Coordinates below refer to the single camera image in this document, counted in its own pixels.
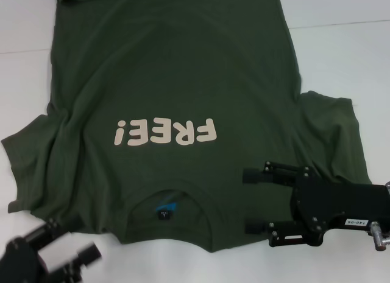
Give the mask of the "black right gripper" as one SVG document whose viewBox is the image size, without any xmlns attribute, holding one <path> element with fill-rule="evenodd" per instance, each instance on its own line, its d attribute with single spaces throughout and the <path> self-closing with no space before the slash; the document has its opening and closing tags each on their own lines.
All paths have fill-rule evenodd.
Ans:
<svg viewBox="0 0 390 283">
<path fill-rule="evenodd" d="M 368 232 L 375 246 L 389 245 L 389 187 L 376 184 L 331 183 L 309 170 L 266 161 L 263 169 L 245 168 L 244 184 L 293 186 L 292 213 L 298 220 L 246 220 L 246 234 L 268 240 L 269 246 L 323 243 L 332 229 Z"/>
</svg>

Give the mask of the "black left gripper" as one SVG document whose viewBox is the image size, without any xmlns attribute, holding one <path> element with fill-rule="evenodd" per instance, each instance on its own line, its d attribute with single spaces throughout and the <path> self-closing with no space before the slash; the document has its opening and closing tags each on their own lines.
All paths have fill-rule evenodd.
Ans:
<svg viewBox="0 0 390 283">
<path fill-rule="evenodd" d="M 83 228 L 78 216 L 62 221 L 50 218 L 44 225 L 24 237 L 15 237 L 5 248 L 1 257 L 1 282 L 46 282 L 48 269 L 38 251 L 68 232 Z M 82 267 L 87 267 L 101 258 L 97 246 L 92 243 L 64 266 L 51 273 L 51 282 L 81 282 Z"/>
</svg>

